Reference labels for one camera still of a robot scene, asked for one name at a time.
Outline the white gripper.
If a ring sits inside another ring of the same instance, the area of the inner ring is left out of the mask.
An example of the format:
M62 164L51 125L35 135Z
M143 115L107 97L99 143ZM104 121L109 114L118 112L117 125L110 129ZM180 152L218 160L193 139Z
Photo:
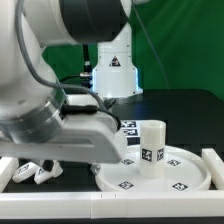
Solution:
M48 142L16 144L0 141L0 156L45 160L44 172L51 172L52 160L92 163L90 171L98 175L99 163L118 163L127 151L127 139L118 123L108 114L69 115L63 128Z

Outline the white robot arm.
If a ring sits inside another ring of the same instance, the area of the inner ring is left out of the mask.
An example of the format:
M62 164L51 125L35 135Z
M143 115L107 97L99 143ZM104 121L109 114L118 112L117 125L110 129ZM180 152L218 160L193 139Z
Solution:
M139 94L132 0L0 0L0 156L120 162L127 140L109 99ZM60 81L55 51L94 45L91 84Z

